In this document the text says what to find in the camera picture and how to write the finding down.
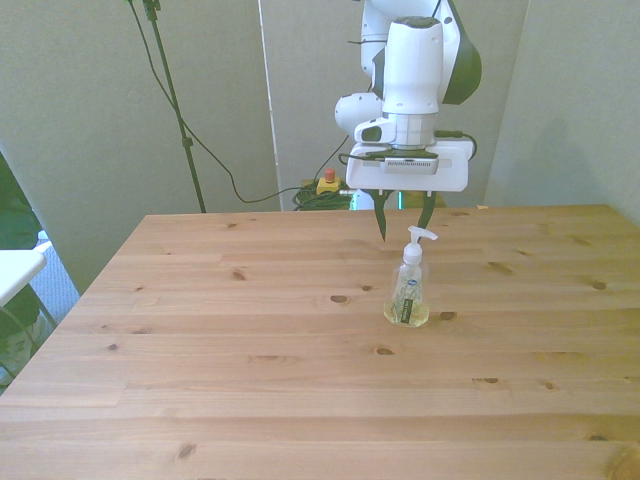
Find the soap dispenser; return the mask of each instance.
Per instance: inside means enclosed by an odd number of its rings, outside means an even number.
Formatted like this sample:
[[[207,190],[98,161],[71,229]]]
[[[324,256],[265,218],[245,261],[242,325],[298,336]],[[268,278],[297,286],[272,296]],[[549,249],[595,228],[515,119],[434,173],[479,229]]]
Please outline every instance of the soap dispenser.
[[[384,304],[384,316],[394,325],[419,327],[429,319],[429,305],[423,301],[423,288],[429,268],[422,261],[421,238],[437,240],[438,236],[424,228],[409,227],[411,243],[404,248],[402,264],[393,271],[391,295]]]

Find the light stand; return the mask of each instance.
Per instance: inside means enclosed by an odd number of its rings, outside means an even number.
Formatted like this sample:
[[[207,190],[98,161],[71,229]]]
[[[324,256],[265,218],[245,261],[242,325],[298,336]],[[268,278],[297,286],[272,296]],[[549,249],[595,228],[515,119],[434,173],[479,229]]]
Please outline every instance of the light stand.
[[[191,154],[191,147],[193,146],[193,140],[187,136],[184,120],[180,114],[180,107],[178,106],[178,97],[176,91],[173,88],[173,81],[171,80],[171,72],[169,71],[169,64],[167,63],[167,57],[164,53],[164,47],[162,46],[162,39],[160,38],[160,31],[158,30],[158,15],[157,10],[160,10],[159,0],[143,0],[144,9],[147,13],[147,18],[151,22],[153,27],[153,33],[156,36],[156,42],[158,43],[158,50],[160,51],[160,57],[162,58],[162,65],[164,67],[164,73],[167,77],[167,84],[169,86],[169,92],[171,93],[171,103],[173,104],[173,110],[176,112],[178,124],[180,126],[180,134],[182,135],[182,146],[187,154],[187,161],[189,162],[189,169],[191,170],[191,178],[193,179],[193,186],[196,189],[196,195],[198,196],[198,203],[200,204],[200,211],[207,213],[204,205],[204,199],[202,198],[202,190],[200,189],[200,182],[198,181],[198,174],[196,172],[196,166],[193,161],[193,155]]]

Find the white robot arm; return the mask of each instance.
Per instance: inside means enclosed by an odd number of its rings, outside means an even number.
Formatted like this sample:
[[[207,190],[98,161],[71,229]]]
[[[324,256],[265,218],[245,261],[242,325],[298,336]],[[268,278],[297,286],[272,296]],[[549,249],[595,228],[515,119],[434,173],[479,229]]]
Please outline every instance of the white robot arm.
[[[336,122],[357,142],[347,184],[464,190],[473,143],[437,140],[436,119],[441,104],[458,105],[478,88],[482,65],[452,0],[366,0],[361,45],[373,91],[336,106]]]

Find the wall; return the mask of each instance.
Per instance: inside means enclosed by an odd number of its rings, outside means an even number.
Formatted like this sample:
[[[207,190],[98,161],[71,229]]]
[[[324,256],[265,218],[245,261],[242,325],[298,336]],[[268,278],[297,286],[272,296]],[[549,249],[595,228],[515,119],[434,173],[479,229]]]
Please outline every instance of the wall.
[[[245,196],[275,192],[257,0],[163,2],[159,17],[190,126]],[[0,148],[83,291],[144,215],[199,211],[175,115],[123,1],[2,2],[0,31]],[[241,204],[194,152],[209,211],[277,209]]]
[[[299,186],[340,144],[333,112],[346,94],[366,91],[360,69],[361,2],[260,0],[281,187]],[[464,26],[482,56],[480,89],[462,106],[444,106],[440,127],[474,135],[480,151],[470,185],[446,195],[450,205],[484,199],[528,0],[458,0]],[[349,152],[349,141],[342,151]],[[337,159],[332,166],[338,166]],[[290,195],[283,195],[290,209]]]
[[[531,0],[486,201],[640,224],[637,0]]]

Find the table surface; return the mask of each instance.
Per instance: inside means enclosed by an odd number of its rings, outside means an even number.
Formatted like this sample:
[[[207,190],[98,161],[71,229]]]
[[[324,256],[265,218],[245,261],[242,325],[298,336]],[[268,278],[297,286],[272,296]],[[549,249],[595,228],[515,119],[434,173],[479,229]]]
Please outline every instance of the table surface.
[[[640,231],[437,209],[407,329],[417,216],[145,218],[0,397],[0,478],[638,478]]]
[[[0,250],[0,307],[31,281],[47,264],[40,252]]]

